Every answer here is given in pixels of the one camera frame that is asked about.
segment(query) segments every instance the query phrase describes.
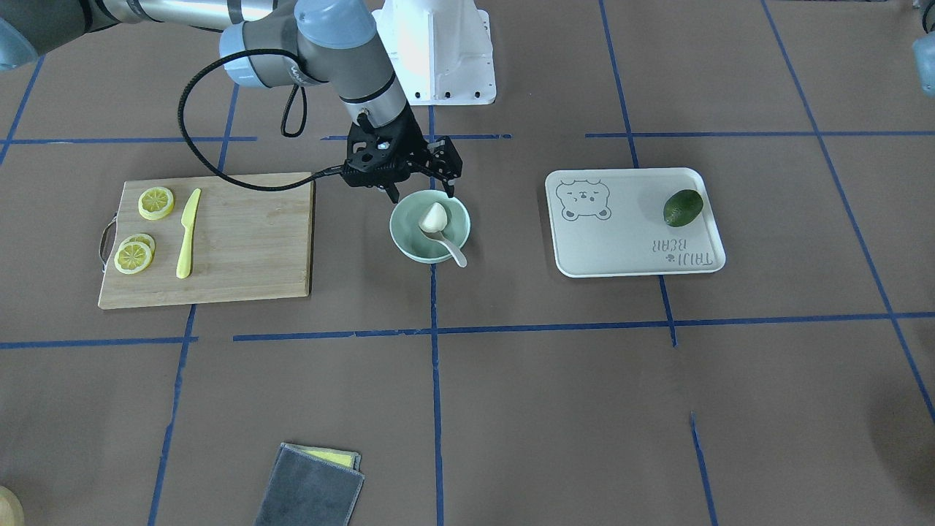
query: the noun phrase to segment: light green bowl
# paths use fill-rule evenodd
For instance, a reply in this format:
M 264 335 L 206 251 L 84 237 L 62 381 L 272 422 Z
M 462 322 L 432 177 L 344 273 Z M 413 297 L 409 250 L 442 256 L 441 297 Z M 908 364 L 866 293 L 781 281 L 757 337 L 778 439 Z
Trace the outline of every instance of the light green bowl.
M 419 220 L 432 203 L 440 203 L 448 214 L 448 225 L 441 233 L 455 246 L 463 247 L 470 234 L 468 209 L 456 197 L 448 197 L 440 190 L 422 190 L 403 197 L 390 214 L 390 235 L 403 254 L 420 263 L 440 263 L 452 257 L 419 229 Z

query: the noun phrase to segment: white plastic bracket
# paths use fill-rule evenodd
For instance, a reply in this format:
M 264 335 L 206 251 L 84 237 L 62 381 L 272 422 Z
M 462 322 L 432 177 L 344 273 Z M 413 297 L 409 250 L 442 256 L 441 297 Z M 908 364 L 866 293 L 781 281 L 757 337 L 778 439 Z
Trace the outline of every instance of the white plastic bracket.
M 494 102 L 490 16 L 474 0 L 386 0 L 373 17 L 412 106 Z

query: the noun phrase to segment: spoon handle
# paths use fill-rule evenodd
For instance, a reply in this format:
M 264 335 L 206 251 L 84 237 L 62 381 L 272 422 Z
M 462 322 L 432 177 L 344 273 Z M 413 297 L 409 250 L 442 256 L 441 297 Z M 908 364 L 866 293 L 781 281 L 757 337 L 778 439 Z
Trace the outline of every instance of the spoon handle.
M 454 262 L 458 264 L 458 267 L 461 267 L 463 269 L 464 267 L 468 265 L 468 259 L 465 257 L 464 253 L 462 253 L 461 249 L 455 246 L 455 244 L 452 243 L 448 238 L 443 237 L 440 240 L 436 240 L 436 241 L 445 245 L 445 248 L 448 249 L 448 252 L 452 253 Z

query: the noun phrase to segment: beige round object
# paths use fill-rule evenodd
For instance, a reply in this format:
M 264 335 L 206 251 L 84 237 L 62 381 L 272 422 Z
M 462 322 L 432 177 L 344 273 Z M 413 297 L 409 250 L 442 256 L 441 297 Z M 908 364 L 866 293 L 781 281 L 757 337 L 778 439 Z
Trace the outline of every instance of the beige round object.
M 23 526 L 22 506 L 9 489 L 0 486 L 0 526 Z

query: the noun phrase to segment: light blue joint cover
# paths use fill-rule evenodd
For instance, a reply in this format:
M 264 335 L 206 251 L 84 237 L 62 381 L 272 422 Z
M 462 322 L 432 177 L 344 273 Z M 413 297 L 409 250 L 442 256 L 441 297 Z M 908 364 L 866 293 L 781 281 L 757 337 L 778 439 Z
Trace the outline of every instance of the light blue joint cover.
M 935 96 L 935 33 L 929 33 L 916 40 L 915 67 L 919 70 L 922 91 L 928 96 Z
M 0 18 L 0 71 L 39 60 L 36 48 L 15 27 Z
M 295 23 L 314 44 L 333 50 L 349 50 L 377 35 L 377 21 L 363 0 L 298 0 Z
M 232 55 L 238 51 L 245 51 L 247 45 L 243 43 L 243 22 L 232 25 L 224 29 L 221 33 L 221 41 L 218 43 L 218 50 L 221 56 Z M 266 88 L 266 85 L 260 80 L 253 69 L 250 57 L 242 57 L 232 60 L 224 65 L 227 76 L 237 84 L 247 88 Z

